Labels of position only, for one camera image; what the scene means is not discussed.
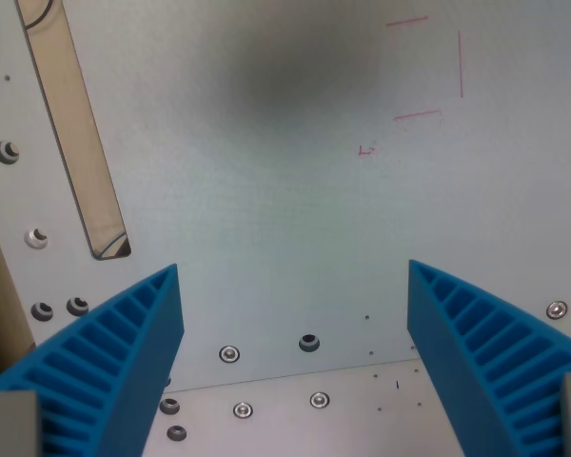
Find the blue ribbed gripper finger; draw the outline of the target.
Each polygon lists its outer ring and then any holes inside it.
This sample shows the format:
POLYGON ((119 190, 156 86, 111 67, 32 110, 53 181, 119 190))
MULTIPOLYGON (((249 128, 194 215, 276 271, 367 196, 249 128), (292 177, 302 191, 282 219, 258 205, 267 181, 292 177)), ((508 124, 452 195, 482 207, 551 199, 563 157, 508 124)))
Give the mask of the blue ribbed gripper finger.
POLYGON ((416 260, 408 264, 407 329, 464 455, 564 455, 570 337, 416 260))
POLYGON ((44 456, 139 456, 184 333, 170 265, 52 335, 0 392, 37 394, 44 456))

